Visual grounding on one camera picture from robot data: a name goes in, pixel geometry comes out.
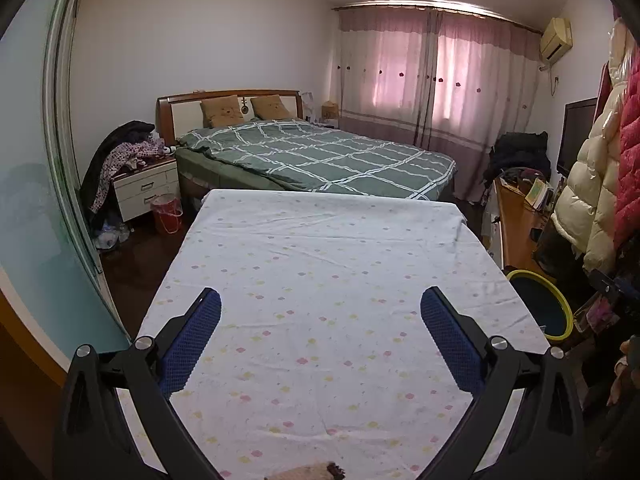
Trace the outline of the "white nightstand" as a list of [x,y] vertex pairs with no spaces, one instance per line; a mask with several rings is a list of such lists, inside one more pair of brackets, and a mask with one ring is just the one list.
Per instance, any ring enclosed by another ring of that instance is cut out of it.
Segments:
[[180,196],[177,162],[173,157],[154,162],[128,176],[118,176],[113,185],[120,215],[127,222],[150,212],[157,196]]

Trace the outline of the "black bag on desk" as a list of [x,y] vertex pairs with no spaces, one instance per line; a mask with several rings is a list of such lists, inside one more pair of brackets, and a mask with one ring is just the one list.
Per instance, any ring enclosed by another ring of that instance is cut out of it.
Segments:
[[544,180],[551,177],[551,162],[547,156],[548,132],[506,132],[499,136],[489,152],[488,166],[483,174],[486,188],[495,178],[512,168],[539,171]]

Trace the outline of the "glass sliding wardrobe door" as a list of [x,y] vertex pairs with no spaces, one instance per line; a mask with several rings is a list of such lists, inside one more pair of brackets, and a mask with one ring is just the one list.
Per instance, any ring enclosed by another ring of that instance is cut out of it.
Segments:
[[72,217],[62,55],[76,0],[25,0],[1,38],[1,290],[62,368],[76,348],[128,344]]

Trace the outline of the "green plaid bed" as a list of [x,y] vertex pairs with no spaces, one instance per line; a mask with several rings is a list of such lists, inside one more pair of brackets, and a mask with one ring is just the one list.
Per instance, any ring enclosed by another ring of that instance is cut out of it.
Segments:
[[176,156],[182,175],[203,188],[438,200],[456,173],[446,155],[300,119],[193,129]]

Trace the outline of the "black television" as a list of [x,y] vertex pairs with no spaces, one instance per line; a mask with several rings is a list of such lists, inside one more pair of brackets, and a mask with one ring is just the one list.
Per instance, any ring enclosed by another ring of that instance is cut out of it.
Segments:
[[562,138],[556,170],[567,177],[588,138],[596,114],[597,99],[585,99],[565,105]]

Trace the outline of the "left brown pillow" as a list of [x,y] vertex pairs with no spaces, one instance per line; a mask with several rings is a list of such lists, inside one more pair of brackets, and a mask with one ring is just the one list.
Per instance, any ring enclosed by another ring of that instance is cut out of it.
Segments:
[[206,128],[237,126],[245,122],[236,94],[203,100],[200,107]]

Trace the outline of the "wooden headboard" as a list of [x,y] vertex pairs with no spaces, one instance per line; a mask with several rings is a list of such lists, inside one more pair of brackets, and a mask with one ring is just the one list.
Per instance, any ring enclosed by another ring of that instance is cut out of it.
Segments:
[[189,131],[204,128],[204,115],[200,103],[203,100],[237,96],[244,119],[253,119],[253,98],[258,96],[280,96],[288,112],[299,119],[304,118],[302,96],[298,90],[244,89],[244,90],[196,90],[189,93],[162,96],[156,101],[155,127],[166,145],[175,145]]

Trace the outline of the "clothes pile on nightstand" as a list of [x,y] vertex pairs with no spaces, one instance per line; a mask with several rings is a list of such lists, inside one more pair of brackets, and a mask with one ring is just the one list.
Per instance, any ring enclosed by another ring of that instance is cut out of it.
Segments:
[[124,168],[136,170],[148,160],[166,155],[162,139],[154,139],[155,126],[132,120],[113,130],[93,154],[80,187],[80,203],[88,221],[101,214],[114,177]]

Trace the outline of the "right brown pillow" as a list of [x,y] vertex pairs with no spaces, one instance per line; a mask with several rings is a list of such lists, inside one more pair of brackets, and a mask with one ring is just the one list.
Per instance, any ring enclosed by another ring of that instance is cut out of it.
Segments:
[[261,120],[285,120],[294,115],[286,108],[277,94],[271,96],[254,96],[250,99],[254,115]]

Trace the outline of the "cream puffer jacket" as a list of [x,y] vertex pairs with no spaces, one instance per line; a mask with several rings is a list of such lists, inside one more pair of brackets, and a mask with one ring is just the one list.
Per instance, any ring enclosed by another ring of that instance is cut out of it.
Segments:
[[584,256],[588,272],[611,271],[620,166],[620,121],[636,42],[619,18],[610,33],[608,76],[612,90],[580,148],[551,220],[556,232]]

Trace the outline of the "picture frame on desk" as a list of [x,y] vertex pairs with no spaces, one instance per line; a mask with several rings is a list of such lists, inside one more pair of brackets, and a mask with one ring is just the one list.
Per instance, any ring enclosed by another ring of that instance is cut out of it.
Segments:
[[544,206],[549,192],[549,185],[546,181],[536,178],[532,187],[525,195],[526,204],[533,210],[539,210]]

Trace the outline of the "red waste basket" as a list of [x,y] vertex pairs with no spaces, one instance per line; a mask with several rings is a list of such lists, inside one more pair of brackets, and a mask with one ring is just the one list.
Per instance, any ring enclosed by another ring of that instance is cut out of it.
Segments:
[[152,199],[151,210],[160,234],[172,235],[180,230],[183,210],[177,195],[167,193],[156,196]]

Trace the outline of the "red puffer jacket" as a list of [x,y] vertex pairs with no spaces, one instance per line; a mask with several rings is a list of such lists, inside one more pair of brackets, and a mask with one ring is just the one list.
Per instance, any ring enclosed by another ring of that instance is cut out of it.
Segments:
[[639,229],[639,47],[631,55],[627,87],[620,106],[618,128],[617,174],[606,177],[614,184],[611,192],[606,186],[600,197],[604,205],[599,207],[598,221],[611,237],[615,250]]

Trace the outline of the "beige air conditioner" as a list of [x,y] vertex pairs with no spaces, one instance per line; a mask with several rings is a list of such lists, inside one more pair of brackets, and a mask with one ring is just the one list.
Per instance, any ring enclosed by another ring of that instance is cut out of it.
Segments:
[[573,47],[573,33],[566,18],[552,18],[540,38],[540,60],[551,66]]

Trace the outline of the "yellow rim trash bin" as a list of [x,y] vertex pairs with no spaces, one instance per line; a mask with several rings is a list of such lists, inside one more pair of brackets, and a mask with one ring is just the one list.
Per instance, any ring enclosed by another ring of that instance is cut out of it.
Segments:
[[555,284],[529,270],[512,270],[506,278],[548,341],[559,342],[570,336],[574,314]]

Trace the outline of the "pink white curtain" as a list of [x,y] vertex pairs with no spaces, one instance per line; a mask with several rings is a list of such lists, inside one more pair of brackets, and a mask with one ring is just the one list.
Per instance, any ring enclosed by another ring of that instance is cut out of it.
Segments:
[[340,127],[452,158],[454,195],[476,202],[489,152],[524,131],[539,35],[498,18],[410,6],[337,13],[332,92]]

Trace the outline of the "brown pillow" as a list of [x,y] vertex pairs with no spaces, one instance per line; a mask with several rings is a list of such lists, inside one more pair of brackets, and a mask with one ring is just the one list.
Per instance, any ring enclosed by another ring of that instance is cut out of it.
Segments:
[[200,107],[206,128],[237,126],[245,122],[236,94],[203,100]]
[[271,96],[254,96],[250,99],[254,115],[261,120],[285,120],[294,115],[286,108],[277,94]]

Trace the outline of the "white floral table cloth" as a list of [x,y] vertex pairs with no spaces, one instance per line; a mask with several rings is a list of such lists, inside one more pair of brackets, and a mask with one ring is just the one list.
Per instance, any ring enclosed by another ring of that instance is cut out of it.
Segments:
[[210,192],[139,332],[219,292],[220,323],[171,403],[224,478],[334,462],[412,479],[471,401],[421,320],[432,286],[486,334],[547,349],[456,206],[299,192]]

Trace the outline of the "wooden desk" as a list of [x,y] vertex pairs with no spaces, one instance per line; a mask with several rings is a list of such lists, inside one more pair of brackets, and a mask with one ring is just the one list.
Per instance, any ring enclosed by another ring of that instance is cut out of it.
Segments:
[[501,266],[503,269],[523,269],[542,275],[552,283],[555,279],[542,270],[534,259],[537,243],[530,237],[532,229],[542,229],[547,218],[529,206],[525,196],[494,181],[500,226]]

